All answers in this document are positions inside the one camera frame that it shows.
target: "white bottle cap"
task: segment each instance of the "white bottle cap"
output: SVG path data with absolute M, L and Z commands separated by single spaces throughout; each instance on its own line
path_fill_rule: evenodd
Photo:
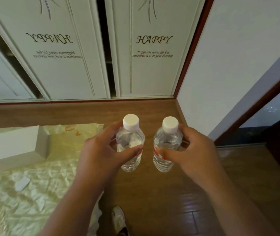
M 124 128 L 127 131 L 135 131 L 139 128 L 139 118 L 134 114 L 127 114 L 123 120 Z
M 162 128 L 166 133 L 175 133 L 178 130 L 178 120 L 174 117 L 166 117 L 163 120 Z

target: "hand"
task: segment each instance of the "hand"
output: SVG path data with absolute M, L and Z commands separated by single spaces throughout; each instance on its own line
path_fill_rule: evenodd
M 111 143 L 116 143 L 112 139 L 120 127 L 122 127 L 122 121 L 115 122 L 84 142 L 74 180 L 76 185 L 92 186 L 101 193 L 108 180 L 117 173 L 119 168 L 142 150 L 143 145 L 122 152 L 111 148 Z
M 179 124 L 179 130 L 190 142 L 187 149 L 179 152 L 159 148 L 158 153 L 179 164 L 186 175 L 206 192 L 212 190 L 218 181 L 227 177 L 214 142 L 191 127 Z

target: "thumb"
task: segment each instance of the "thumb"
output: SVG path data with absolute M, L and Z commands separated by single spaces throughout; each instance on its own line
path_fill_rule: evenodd
M 134 158 L 136 155 L 139 155 L 143 150 L 143 145 L 138 145 L 126 150 L 123 150 L 122 152 L 117 152 L 117 156 L 120 160 L 121 164 L 126 163 L 127 161 Z
M 156 149 L 157 153 L 162 156 L 162 158 L 165 158 L 167 160 L 171 160 L 175 163 L 179 163 L 180 161 L 180 152 L 175 151 L 175 150 L 169 150 L 169 149 L 162 149 L 162 148 L 157 148 Z

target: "white box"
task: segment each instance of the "white box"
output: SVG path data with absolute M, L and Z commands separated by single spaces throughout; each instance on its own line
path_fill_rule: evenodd
M 44 161 L 47 145 L 42 126 L 0 133 L 0 171 Z

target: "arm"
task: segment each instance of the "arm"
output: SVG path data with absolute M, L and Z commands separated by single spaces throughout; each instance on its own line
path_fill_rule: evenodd
M 40 236 L 87 235 L 93 208 L 106 183 L 143 147 L 113 150 L 110 142 L 121 126 L 122 121 L 116 122 L 84 142 L 75 179 Z
M 197 130 L 180 125 L 190 145 L 183 152 L 158 149 L 159 154 L 181 169 L 207 193 L 227 236 L 279 235 L 251 200 L 226 174 L 211 139 Z

